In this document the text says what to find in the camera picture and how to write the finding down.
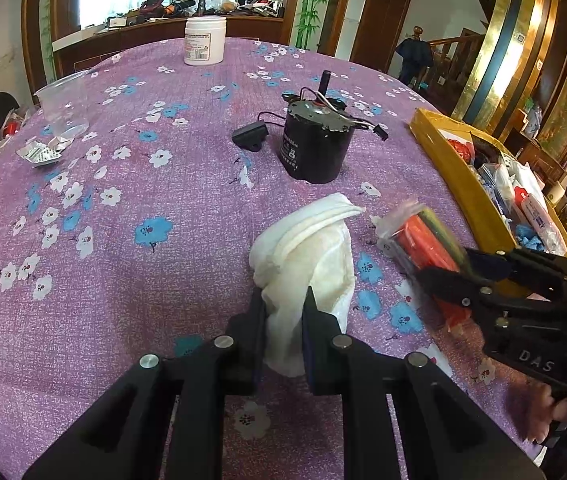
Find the operator right hand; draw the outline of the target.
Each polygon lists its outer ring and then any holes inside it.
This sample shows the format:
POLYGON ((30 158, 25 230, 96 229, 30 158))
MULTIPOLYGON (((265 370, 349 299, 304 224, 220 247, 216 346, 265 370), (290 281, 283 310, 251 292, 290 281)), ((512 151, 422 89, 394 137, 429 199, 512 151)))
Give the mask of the operator right hand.
POLYGON ((567 396, 559 400, 549 385, 527 378, 524 401, 524 418, 520 426, 525 442, 543 442, 549 436, 553 422, 567 424, 567 396))

